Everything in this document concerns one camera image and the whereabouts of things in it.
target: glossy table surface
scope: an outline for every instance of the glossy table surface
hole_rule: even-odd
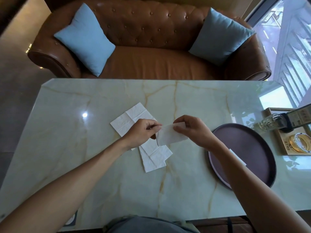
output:
[[[110,122],[138,102],[163,125],[189,114],[212,130],[261,120],[267,107],[291,107],[277,82],[52,79],[41,86],[3,182],[0,216],[116,141]],[[311,157],[283,156],[274,133],[263,138],[277,165],[272,189],[294,210],[311,209]],[[149,173],[138,149],[124,153],[80,206],[76,225],[62,230],[100,228],[128,214],[169,221],[244,214],[203,149],[190,140],[169,148],[167,166]]]

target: forearm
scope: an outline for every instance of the forearm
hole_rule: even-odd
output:
[[[232,190],[258,232],[310,232],[311,228],[266,184],[218,142],[212,151]]]
[[[36,192],[2,223],[0,232],[56,232],[83,203],[113,162],[127,150],[118,140]]]

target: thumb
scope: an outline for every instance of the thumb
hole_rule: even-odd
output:
[[[153,128],[148,130],[148,134],[150,136],[152,136],[152,135],[156,134],[158,131],[160,131],[161,128],[162,128],[161,126],[154,126]]]
[[[182,127],[179,127],[179,126],[174,126],[173,129],[174,129],[176,132],[181,133],[181,134],[187,136],[188,128],[182,128]]]

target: hand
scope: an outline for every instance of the hand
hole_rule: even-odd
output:
[[[221,142],[200,118],[183,115],[173,123],[180,122],[185,122],[186,128],[175,126],[173,129],[189,137],[198,146],[211,151]]]
[[[144,144],[149,138],[155,139],[155,134],[160,131],[162,124],[151,119],[138,119],[137,122],[121,138],[126,141],[127,149],[132,149]]]

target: white paper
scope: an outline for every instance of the white paper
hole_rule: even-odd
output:
[[[231,153],[233,153],[233,155],[244,165],[246,166],[246,163],[244,163],[244,161],[242,159],[239,158],[239,156],[237,156],[231,149],[229,149],[231,151]]]
[[[150,172],[150,171],[166,166],[165,162],[158,165],[158,167],[155,166],[155,164],[151,161],[150,157],[147,155],[147,153],[144,151],[142,147],[139,147],[139,151],[142,157],[142,162],[144,164],[145,172]]]
[[[171,143],[184,141],[188,139],[188,137],[186,137],[185,135],[176,132],[173,129],[173,127],[175,126],[186,128],[185,122],[162,126],[161,130],[155,135],[158,146],[169,145]]]
[[[140,118],[155,120],[146,108],[141,103],[138,103],[121,114],[121,116],[117,117],[110,124],[122,137]],[[172,155],[172,152],[166,145],[158,146],[157,141],[151,138],[139,147],[139,151],[146,172],[166,166],[165,160]]]

